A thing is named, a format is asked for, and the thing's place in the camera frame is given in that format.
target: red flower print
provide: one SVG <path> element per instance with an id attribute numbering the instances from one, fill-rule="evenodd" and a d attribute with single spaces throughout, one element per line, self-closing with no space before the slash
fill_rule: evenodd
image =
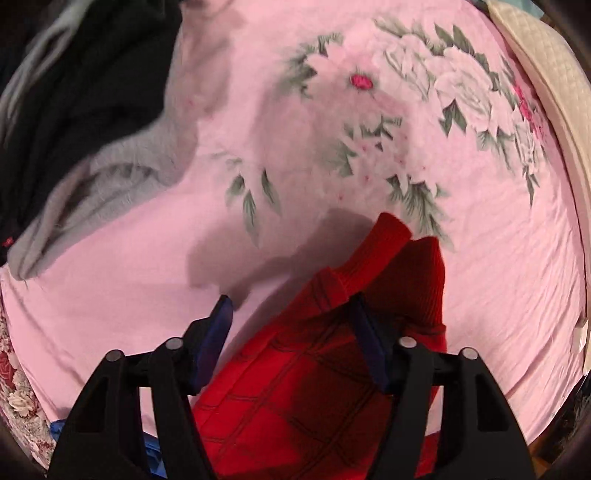
<path id="1" fill-rule="evenodd" d="M 523 118 L 525 118 L 530 123 L 530 126 L 533 127 L 532 123 L 534 115 L 531 113 L 530 106 L 528 105 L 523 90 L 521 90 L 519 85 L 515 85 L 515 93 L 519 97 L 519 111 L 521 112 L 521 115 L 523 115 Z"/>
<path id="2" fill-rule="evenodd" d="M 0 352 L 0 378 L 4 380 L 4 383 L 8 388 L 14 390 L 14 383 L 12 383 L 12 377 L 14 376 L 15 369 L 13 369 L 8 355 L 6 352 Z"/>
<path id="3" fill-rule="evenodd" d="M 371 90 L 374 88 L 374 81 L 367 75 L 361 73 L 354 73 L 350 78 L 351 85 L 358 90 Z"/>

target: pile of clothes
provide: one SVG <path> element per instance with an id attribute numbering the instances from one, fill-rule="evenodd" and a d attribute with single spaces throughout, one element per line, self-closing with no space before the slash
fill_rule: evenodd
<path id="1" fill-rule="evenodd" d="M 177 183 L 179 0 L 54 0 L 0 47 L 0 262 L 19 280 Z"/>

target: floral fabric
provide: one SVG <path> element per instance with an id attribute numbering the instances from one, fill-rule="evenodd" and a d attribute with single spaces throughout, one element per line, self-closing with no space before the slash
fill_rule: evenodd
<path id="1" fill-rule="evenodd" d="M 49 432 L 50 423 L 12 348 L 1 292 L 0 417 L 21 447 L 28 449 L 43 468 L 49 468 L 56 443 Z"/>
<path id="2" fill-rule="evenodd" d="M 228 359 L 389 212 L 442 239 L 449 349 L 477 349 L 539 435 L 580 378 L 584 260 L 557 141 L 488 19 L 465 0 L 206 3 L 183 18 L 176 94 L 199 138 L 183 181 L 32 281 L 0 270 L 48 418 L 105 352 L 152 350 L 220 293 L 236 305 Z"/>

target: green leaf print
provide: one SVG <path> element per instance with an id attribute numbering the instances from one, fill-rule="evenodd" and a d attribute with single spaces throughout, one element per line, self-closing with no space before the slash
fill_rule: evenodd
<path id="1" fill-rule="evenodd" d="M 484 69 L 485 72 L 490 73 L 491 67 L 488 64 L 488 60 L 486 59 L 486 55 L 483 53 L 477 53 L 474 55 L 476 61 L 480 64 L 480 66 Z"/>
<path id="2" fill-rule="evenodd" d="M 453 47 L 456 44 L 453 41 L 453 37 L 447 32 L 447 30 L 441 28 L 437 24 L 435 24 L 435 33 L 439 38 L 441 38 L 445 42 L 446 46 Z"/>
<path id="3" fill-rule="evenodd" d="M 245 182 L 242 175 L 237 175 L 232 180 L 230 188 L 226 190 L 226 204 L 229 206 L 234 198 L 239 197 L 244 193 Z"/>
<path id="4" fill-rule="evenodd" d="M 367 128 L 364 124 L 361 124 L 359 126 L 359 130 L 361 131 L 361 138 L 379 137 L 379 134 L 376 135 L 369 128 Z"/>
<path id="5" fill-rule="evenodd" d="M 437 187 L 437 193 L 435 194 L 436 199 L 446 199 L 449 197 L 449 193 L 447 192 L 447 190 L 442 189 L 438 183 L 436 183 L 435 186 Z"/>
<path id="6" fill-rule="evenodd" d="M 384 127 L 383 124 L 379 124 L 374 130 L 374 136 L 381 137 L 382 135 L 385 136 L 388 140 L 394 140 L 394 137 L 388 130 L 386 130 L 386 127 Z"/>
<path id="7" fill-rule="evenodd" d="M 404 200 L 404 194 L 402 188 L 400 188 L 400 180 L 397 175 L 386 179 L 386 181 L 392 186 L 392 192 L 388 197 L 388 200 L 392 203 L 402 202 Z"/>
<path id="8" fill-rule="evenodd" d="M 408 176 L 408 190 L 406 194 L 403 194 L 397 175 L 386 179 L 386 181 L 392 187 L 392 192 L 388 196 L 388 200 L 395 204 L 402 203 L 408 220 L 417 222 L 419 233 L 422 235 L 434 235 L 447 246 L 453 248 L 450 238 L 443 231 L 441 224 L 439 224 L 439 219 L 445 218 L 445 215 L 439 209 L 425 182 L 412 183 L 411 177 Z M 447 192 L 437 185 L 435 198 L 445 198 L 447 196 L 449 196 Z"/>
<path id="9" fill-rule="evenodd" d="M 486 130 L 484 132 L 476 132 L 476 146 L 478 151 L 484 152 L 495 145 L 495 139 L 492 138 L 491 133 Z"/>
<path id="10" fill-rule="evenodd" d="M 444 42 L 435 43 L 435 45 L 433 45 L 433 48 L 431 49 L 431 53 L 433 53 L 433 55 L 436 57 L 443 57 L 443 52 L 445 52 L 446 48 L 447 45 L 445 45 Z M 428 74 L 431 82 L 433 83 L 435 81 L 435 77 L 433 76 L 433 74 L 431 74 L 431 72 L 429 72 Z"/>
<path id="11" fill-rule="evenodd" d="M 456 47 L 462 50 L 462 52 L 472 56 L 476 54 L 470 40 L 466 38 L 464 32 L 456 25 L 453 26 L 453 41 L 456 44 Z"/>
<path id="12" fill-rule="evenodd" d="M 449 132 L 452 130 L 452 116 L 447 115 L 446 112 L 443 113 L 445 114 L 445 119 L 439 120 L 439 125 L 441 125 L 441 128 L 443 129 L 443 133 L 445 133 L 445 136 L 449 137 Z"/>
<path id="13" fill-rule="evenodd" d="M 250 190 L 244 196 L 244 202 L 242 203 L 242 216 L 244 218 L 244 227 L 251 236 L 252 241 L 255 245 L 258 245 L 258 228 L 256 224 L 256 204 L 255 199 L 252 197 Z"/>
<path id="14" fill-rule="evenodd" d="M 384 125 L 393 125 L 400 128 L 402 126 L 402 117 L 397 116 L 395 118 L 390 118 L 388 116 L 382 116 L 382 122 Z"/>
<path id="15" fill-rule="evenodd" d="M 462 111 L 455 100 L 443 109 L 443 117 L 443 120 L 439 120 L 439 124 L 441 125 L 443 132 L 446 134 L 446 137 L 449 136 L 449 132 L 452 129 L 452 121 L 455 122 L 464 133 L 466 133 L 466 118 L 462 114 Z"/>
<path id="16" fill-rule="evenodd" d="M 398 38 L 402 38 L 403 36 L 410 33 L 408 28 L 406 28 L 402 23 L 400 23 L 396 18 L 374 19 L 374 24 L 380 30 L 386 33 L 390 33 Z"/>
<path id="17" fill-rule="evenodd" d="M 509 152 L 507 151 L 507 143 L 512 143 L 515 139 L 515 135 L 507 135 L 503 132 L 500 128 L 496 131 L 496 153 L 505 162 L 505 167 L 510 172 L 513 172 L 513 168 L 511 167 L 511 162 L 509 162 Z"/>
<path id="18" fill-rule="evenodd" d="M 353 175 L 353 169 L 351 168 L 349 159 L 357 156 L 356 152 L 351 150 L 343 142 L 339 141 L 336 147 L 336 155 L 333 159 L 328 161 L 328 164 L 332 170 L 338 171 L 341 177 L 350 177 Z"/>
<path id="19" fill-rule="evenodd" d="M 265 194 L 265 198 L 267 199 L 267 202 L 274 210 L 274 212 L 277 215 L 281 216 L 281 202 L 279 201 L 279 195 L 277 194 L 275 187 L 273 186 L 273 184 L 269 180 L 269 177 L 267 176 L 267 169 L 262 171 L 261 186 L 262 191 Z"/>
<path id="20" fill-rule="evenodd" d="M 527 191 L 530 193 L 530 207 L 534 205 L 534 184 L 531 181 L 531 176 L 526 175 L 525 181 L 527 183 Z"/>
<path id="21" fill-rule="evenodd" d="M 499 74 L 497 72 L 490 72 L 489 77 L 492 82 L 492 91 L 498 92 L 501 89 L 501 81 L 499 80 Z"/>
<path id="22" fill-rule="evenodd" d="M 509 62 L 505 57 L 501 56 L 501 60 L 503 61 L 503 65 L 505 66 L 505 70 L 503 70 L 503 73 L 506 75 L 509 82 L 511 82 L 511 85 L 515 86 L 515 72 L 513 71 L 511 65 L 509 65 Z"/>
<path id="23" fill-rule="evenodd" d="M 413 26 L 411 28 L 411 33 L 415 34 L 421 41 L 425 44 L 425 46 L 429 49 L 433 49 L 433 42 L 425 33 L 423 26 L 418 22 L 413 22 Z"/>
<path id="24" fill-rule="evenodd" d="M 500 90 L 501 90 L 501 93 L 507 99 L 507 102 L 509 102 L 509 105 L 511 106 L 511 110 L 515 110 L 515 107 L 517 106 L 517 103 L 518 103 L 515 93 L 510 91 L 509 88 L 505 87 L 504 85 L 501 85 Z"/>
<path id="25" fill-rule="evenodd" d="M 322 56 L 328 57 L 326 46 L 330 43 L 338 45 L 343 44 L 343 34 L 339 32 L 332 32 L 328 35 L 318 35 L 318 53 Z"/>
<path id="26" fill-rule="evenodd" d="M 355 130 L 349 124 L 344 124 L 343 129 L 345 130 L 345 135 L 349 137 L 351 140 L 354 140 L 355 137 Z"/>
<path id="27" fill-rule="evenodd" d="M 452 107 L 452 115 L 453 121 L 459 126 L 464 133 L 466 133 L 467 122 L 466 118 L 462 114 L 460 107 L 458 107 L 457 102 L 454 100 L 450 105 Z"/>

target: metal screw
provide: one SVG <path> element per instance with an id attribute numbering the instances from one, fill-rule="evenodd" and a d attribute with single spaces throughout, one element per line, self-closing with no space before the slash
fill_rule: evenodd
<path id="1" fill-rule="evenodd" d="M 415 348 L 417 346 L 417 341 L 413 337 L 402 337 L 400 339 L 400 345 L 404 348 Z"/>
<path id="2" fill-rule="evenodd" d="M 476 360 L 478 358 L 478 352 L 470 347 L 464 348 L 464 350 L 462 350 L 462 355 L 468 360 Z"/>
<path id="3" fill-rule="evenodd" d="M 120 360 L 122 356 L 123 352 L 121 350 L 111 350 L 105 355 L 105 359 L 108 362 L 116 362 L 117 360 Z"/>
<path id="4" fill-rule="evenodd" d="M 178 350 L 183 347 L 183 339 L 179 337 L 173 337 L 166 340 L 166 348 L 168 350 Z"/>

